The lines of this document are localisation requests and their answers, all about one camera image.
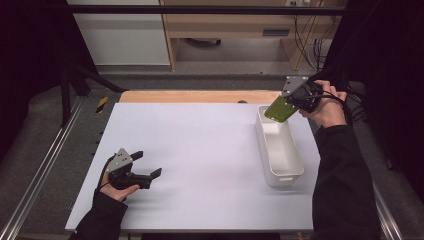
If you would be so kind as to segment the person's left hand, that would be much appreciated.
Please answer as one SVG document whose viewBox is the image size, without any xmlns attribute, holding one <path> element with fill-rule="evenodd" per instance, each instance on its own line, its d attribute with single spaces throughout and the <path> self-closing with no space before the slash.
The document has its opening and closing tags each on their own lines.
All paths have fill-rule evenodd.
<svg viewBox="0 0 424 240">
<path fill-rule="evenodd" d="M 104 173 L 99 191 L 118 202 L 123 202 L 128 196 L 136 192 L 138 189 L 138 185 L 132 185 L 123 190 L 116 189 L 109 183 L 109 174 Z"/>
</svg>

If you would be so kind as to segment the light wooden desk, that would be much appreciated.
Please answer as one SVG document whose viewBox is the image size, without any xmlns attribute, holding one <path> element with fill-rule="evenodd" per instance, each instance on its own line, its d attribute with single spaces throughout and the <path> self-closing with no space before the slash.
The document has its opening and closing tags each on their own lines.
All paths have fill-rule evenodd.
<svg viewBox="0 0 424 240">
<path fill-rule="evenodd" d="M 344 7 L 348 0 L 159 0 L 162 6 Z M 180 39 L 275 38 L 283 45 L 291 68 L 300 69 L 315 39 L 330 40 L 339 16 L 278 16 L 165 14 L 171 61 L 176 61 Z"/>
</svg>

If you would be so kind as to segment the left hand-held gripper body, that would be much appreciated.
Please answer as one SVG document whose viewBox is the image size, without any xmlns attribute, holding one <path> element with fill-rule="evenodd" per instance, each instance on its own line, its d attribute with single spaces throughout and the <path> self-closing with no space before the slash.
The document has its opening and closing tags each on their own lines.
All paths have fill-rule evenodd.
<svg viewBox="0 0 424 240">
<path fill-rule="evenodd" d="M 132 172 L 133 160 L 124 148 L 120 148 L 107 162 L 106 172 L 109 183 L 116 189 L 123 190 L 132 185 L 149 189 L 152 182 L 150 175 L 137 175 Z"/>
</svg>

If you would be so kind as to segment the person's right hand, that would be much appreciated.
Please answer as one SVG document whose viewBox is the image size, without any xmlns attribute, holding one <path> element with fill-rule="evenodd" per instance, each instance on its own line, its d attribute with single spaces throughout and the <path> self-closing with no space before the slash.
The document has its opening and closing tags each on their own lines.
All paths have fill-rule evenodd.
<svg viewBox="0 0 424 240">
<path fill-rule="evenodd" d="M 299 113 L 315 122 L 318 127 L 346 125 L 343 103 L 332 98 L 322 98 L 318 107 L 311 113 L 300 110 Z"/>
</svg>

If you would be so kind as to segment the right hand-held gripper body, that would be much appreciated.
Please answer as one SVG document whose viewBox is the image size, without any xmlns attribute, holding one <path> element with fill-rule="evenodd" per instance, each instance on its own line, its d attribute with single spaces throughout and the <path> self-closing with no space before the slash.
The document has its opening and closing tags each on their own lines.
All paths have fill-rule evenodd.
<svg viewBox="0 0 424 240">
<path fill-rule="evenodd" d="M 313 112 L 320 103 L 320 96 L 310 85 L 305 76 L 288 76 L 283 87 L 282 96 L 287 99 L 292 97 L 298 100 L 300 110 Z"/>
</svg>

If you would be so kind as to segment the black horizontal frame bar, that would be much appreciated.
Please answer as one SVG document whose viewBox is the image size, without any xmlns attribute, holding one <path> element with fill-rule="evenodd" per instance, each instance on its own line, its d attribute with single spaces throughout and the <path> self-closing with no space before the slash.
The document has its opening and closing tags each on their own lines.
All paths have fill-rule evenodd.
<svg viewBox="0 0 424 240">
<path fill-rule="evenodd" d="M 217 15 L 344 15 L 343 7 L 251 7 L 191 5 L 69 5 L 65 9 L 81 14 L 217 14 Z"/>
</svg>

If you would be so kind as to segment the white plastic bin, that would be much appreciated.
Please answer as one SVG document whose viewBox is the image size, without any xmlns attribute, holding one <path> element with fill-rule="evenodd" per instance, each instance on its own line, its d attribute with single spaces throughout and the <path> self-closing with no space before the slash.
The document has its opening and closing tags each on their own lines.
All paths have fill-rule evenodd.
<svg viewBox="0 0 424 240">
<path fill-rule="evenodd" d="M 267 118 L 267 106 L 259 106 L 256 133 L 265 180 L 271 187 L 292 185 L 304 173 L 304 166 L 288 122 Z"/>
</svg>

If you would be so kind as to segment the aluminium rail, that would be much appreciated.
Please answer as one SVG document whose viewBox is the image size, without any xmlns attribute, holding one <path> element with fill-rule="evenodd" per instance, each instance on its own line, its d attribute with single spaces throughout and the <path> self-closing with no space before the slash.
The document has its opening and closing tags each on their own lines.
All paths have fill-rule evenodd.
<svg viewBox="0 0 424 240">
<path fill-rule="evenodd" d="M 18 206 L 15 208 L 12 216 L 7 221 L 4 228 L 0 231 L 0 240 L 15 240 L 25 219 L 27 218 L 35 200 L 37 199 L 56 159 L 58 158 L 63 145 L 65 144 L 69 133 L 71 132 L 81 108 L 85 102 L 82 97 L 77 97 L 67 122 L 60 127 L 54 141 L 50 145 L 46 155 L 43 158 L 39 168 L 27 187 Z"/>
<path fill-rule="evenodd" d="M 395 219 L 393 218 L 376 183 L 373 183 L 373 190 L 374 190 L 379 220 L 381 224 L 381 229 L 384 233 L 386 240 L 404 240 L 404 237 Z"/>
</svg>

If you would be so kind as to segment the white table cover board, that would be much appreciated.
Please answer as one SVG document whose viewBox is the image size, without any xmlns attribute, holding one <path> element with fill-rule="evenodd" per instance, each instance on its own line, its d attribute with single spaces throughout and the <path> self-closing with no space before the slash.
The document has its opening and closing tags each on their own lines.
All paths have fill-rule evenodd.
<svg viewBox="0 0 424 240">
<path fill-rule="evenodd" d="M 105 162 L 142 151 L 134 172 L 160 169 L 150 189 L 129 196 L 123 229 L 134 232 L 281 232 L 312 227 L 319 155 L 308 121 L 289 121 L 304 173 L 283 190 L 266 183 L 254 104 L 118 103 L 66 224 L 90 209 Z"/>
</svg>

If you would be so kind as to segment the black curtain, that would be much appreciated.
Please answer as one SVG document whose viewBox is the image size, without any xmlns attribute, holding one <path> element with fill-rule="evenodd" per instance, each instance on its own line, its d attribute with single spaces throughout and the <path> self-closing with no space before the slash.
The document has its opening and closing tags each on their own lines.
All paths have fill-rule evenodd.
<svg viewBox="0 0 424 240">
<path fill-rule="evenodd" d="M 365 109 L 388 157 L 424 202 L 424 0 L 347 0 L 327 57 L 365 85 Z"/>
<path fill-rule="evenodd" d="M 31 98 L 60 83 L 61 67 L 52 46 L 38 31 L 37 16 L 59 39 L 67 57 L 80 66 L 97 69 L 74 16 L 45 11 L 45 5 L 66 5 L 67 0 L 0 0 L 0 161 L 13 145 Z"/>
</svg>

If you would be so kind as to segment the yellow black striped tape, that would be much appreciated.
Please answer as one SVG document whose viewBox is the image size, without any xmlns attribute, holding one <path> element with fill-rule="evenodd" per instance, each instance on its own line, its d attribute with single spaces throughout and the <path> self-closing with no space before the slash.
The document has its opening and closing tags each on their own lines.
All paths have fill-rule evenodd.
<svg viewBox="0 0 424 240">
<path fill-rule="evenodd" d="M 98 106 L 97 106 L 97 108 L 96 108 L 95 113 L 101 113 L 101 112 L 103 111 L 103 109 L 104 109 L 104 107 L 105 107 L 105 105 L 106 105 L 107 101 L 108 101 L 108 97 L 107 97 L 107 96 L 102 97 L 102 98 L 100 99 L 99 103 L 98 103 Z"/>
</svg>

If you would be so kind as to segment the white cabinet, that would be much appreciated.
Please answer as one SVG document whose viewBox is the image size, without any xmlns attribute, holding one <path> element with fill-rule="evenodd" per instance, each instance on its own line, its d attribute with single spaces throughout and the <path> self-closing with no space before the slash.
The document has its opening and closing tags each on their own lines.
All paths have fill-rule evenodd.
<svg viewBox="0 0 424 240">
<path fill-rule="evenodd" d="M 75 14 L 97 66 L 169 65 L 160 14 Z"/>
</svg>

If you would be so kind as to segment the wooden table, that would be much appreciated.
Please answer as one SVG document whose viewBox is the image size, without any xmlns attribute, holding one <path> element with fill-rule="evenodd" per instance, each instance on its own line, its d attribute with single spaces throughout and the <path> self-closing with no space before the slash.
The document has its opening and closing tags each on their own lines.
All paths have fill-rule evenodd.
<svg viewBox="0 0 424 240">
<path fill-rule="evenodd" d="M 270 90 L 141 90 L 124 92 L 120 103 L 272 103 L 279 91 Z"/>
</svg>

